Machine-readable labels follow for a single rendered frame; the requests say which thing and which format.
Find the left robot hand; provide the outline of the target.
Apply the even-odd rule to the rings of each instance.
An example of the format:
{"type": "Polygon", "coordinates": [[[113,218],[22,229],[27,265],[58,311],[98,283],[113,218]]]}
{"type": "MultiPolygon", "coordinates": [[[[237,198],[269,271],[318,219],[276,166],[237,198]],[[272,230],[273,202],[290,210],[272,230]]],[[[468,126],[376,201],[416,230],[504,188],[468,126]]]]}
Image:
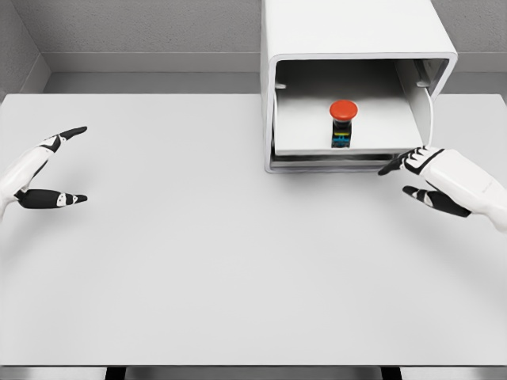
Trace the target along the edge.
{"type": "Polygon", "coordinates": [[[30,188],[35,176],[49,159],[68,140],[87,131],[87,126],[72,128],[45,139],[25,151],[0,175],[0,222],[6,208],[18,202],[25,209],[58,209],[88,200],[86,195],[75,195],[47,189],[30,188]]]}

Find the white tabletop storage cabinet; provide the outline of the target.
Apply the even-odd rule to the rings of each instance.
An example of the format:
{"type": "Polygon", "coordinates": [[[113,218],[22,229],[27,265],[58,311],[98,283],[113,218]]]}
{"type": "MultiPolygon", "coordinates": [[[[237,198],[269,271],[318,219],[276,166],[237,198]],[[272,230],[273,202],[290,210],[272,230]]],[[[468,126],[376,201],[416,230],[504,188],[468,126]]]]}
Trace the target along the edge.
{"type": "MultiPolygon", "coordinates": [[[[374,171],[394,154],[291,155],[274,150],[276,65],[293,60],[410,59],[434,103],[458,60],[431,0],[261,0],[261,99],[270,173],[374,171]]],[[[433,128],[428,146],[433,140],[433,128]]]]}

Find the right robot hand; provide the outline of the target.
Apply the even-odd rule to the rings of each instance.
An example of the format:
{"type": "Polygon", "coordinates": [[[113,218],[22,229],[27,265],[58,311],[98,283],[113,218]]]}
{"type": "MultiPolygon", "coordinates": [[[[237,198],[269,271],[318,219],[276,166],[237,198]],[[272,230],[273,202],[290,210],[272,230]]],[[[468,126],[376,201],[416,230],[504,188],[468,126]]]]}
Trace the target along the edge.
{"type": "Polygon", "coordinates": [[[432,209],[466,218],[484,215],[507,234],[507,188],[457,150],[421,146],[393,158],[378,174],[405,169],[431,190],[406,185],[403,192],[432,209]]]}

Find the white cabinet drawer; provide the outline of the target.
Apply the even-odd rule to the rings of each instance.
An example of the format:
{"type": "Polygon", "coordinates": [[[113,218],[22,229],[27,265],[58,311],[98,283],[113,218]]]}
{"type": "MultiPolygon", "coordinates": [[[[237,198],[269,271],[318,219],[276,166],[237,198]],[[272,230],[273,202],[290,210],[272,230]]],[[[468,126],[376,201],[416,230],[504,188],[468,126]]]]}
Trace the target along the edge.
{"type": "Polygon", "coordinates": [[[285,60],[276,65],[275,153],[394,154],[427,144],[433,103],[410,59],[285,60]],[[348,148],[333,148],[330,106],[356,104],[348,148]]]}

